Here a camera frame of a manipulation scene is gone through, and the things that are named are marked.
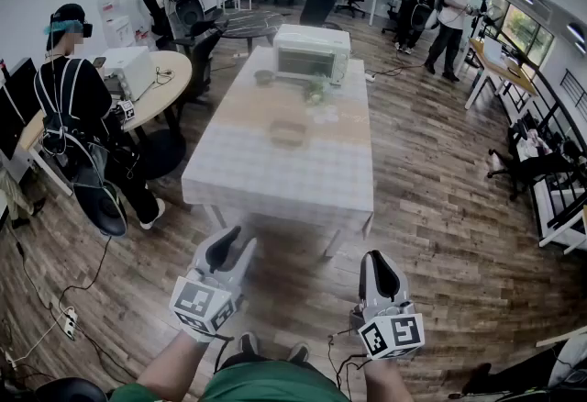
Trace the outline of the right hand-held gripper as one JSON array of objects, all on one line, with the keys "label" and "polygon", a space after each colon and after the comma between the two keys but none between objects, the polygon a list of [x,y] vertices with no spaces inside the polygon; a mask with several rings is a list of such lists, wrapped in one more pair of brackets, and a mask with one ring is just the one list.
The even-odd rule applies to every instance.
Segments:
[{"label": "right hand-held gripper", "polygon": [[[393,303],[376,306],[380,295]],[[407,277],[380,251],[369,251],[361,259],[359,299],[350,323],[371,360],[401,358],[425,345],[423,316],[409,300]]]}]

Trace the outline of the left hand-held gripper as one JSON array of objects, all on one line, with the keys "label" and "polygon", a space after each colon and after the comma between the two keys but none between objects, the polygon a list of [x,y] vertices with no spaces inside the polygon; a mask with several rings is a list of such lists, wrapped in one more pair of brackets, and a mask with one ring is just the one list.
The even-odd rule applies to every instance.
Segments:
[{"label": "left hand-held gripper", "polygon": [[250,238],[233,263],[224,264],[240,232],[241,226],[224,228],[201,242],[192,268],[186,276],[177,278],[169,310],[179,320],[181,330],[196,341],[234,340],[222,331],[238,311],[241,284],[257,247],[257,239]]}]

